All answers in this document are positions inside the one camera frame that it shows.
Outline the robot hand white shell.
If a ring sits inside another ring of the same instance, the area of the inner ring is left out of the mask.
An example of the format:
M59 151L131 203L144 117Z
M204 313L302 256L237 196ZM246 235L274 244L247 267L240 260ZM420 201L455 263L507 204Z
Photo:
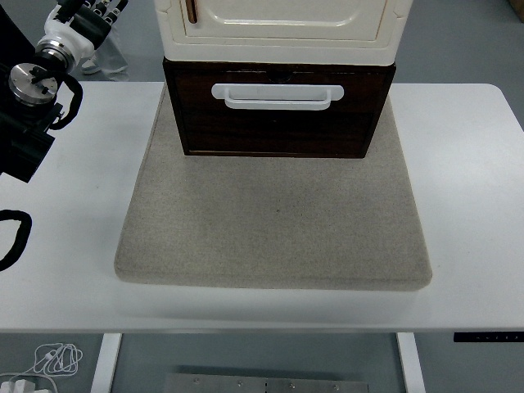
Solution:
M74 60L91 56L106 40L129 1L59 1L44 24L36 51Z

